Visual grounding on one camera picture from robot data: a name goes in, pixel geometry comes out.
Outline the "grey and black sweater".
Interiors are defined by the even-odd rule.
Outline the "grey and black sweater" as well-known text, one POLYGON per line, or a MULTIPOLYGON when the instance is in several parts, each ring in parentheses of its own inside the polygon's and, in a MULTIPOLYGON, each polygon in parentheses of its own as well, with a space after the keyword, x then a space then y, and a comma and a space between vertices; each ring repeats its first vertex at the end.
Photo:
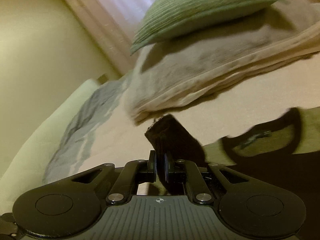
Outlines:
POLYGON ((205 146, 170 114, 145 135, 161 155, 199 167, 217 163, 295 193, 306 205, 300 238, 319 239, 319 108, 293 107, 240 136, 205 146))

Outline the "grey white patterned sheet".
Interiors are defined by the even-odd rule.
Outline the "grey white patterned sheet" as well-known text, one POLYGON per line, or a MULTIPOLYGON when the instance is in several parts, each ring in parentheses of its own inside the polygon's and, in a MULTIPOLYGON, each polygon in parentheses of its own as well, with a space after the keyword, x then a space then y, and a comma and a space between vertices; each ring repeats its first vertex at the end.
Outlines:
POLYGON ((48 163, 43 184, 80 172, 80 167, 91 156, 96 130, 110 119, 119 106, 131 79, 132 72, 128 72, 119 80, 108 81, 85 101, 67 126, 59 148, 48 163))

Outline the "beige folded blanket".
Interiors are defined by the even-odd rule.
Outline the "beige folded blanket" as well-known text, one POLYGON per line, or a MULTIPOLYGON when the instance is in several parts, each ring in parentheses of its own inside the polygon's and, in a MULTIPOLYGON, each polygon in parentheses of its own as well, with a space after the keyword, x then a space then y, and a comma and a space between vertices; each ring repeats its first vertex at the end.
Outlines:
POLYGON ((282 0, 240 20, 142 49, 125 110, 139 122, 319 52, 319 4, 282 0))

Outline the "pink window curtain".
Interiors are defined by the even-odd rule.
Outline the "pink window curtain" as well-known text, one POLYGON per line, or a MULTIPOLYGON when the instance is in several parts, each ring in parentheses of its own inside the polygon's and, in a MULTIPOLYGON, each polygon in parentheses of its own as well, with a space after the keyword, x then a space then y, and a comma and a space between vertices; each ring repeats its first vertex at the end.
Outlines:
POLYGON ((120 73, 136 66, 143 48, 131 54, 130 47, 142 18, 154 1, 66 0, 120 73))

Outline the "green ribbed pillow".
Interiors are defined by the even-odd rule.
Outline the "green ribbed pillow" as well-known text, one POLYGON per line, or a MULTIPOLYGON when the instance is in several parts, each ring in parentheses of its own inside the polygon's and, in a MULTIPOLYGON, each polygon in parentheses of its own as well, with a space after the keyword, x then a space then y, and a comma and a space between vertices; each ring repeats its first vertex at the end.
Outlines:
POLYGON ((278 0, 155 0, 134 36, 130 53, 263 10, 278 0))

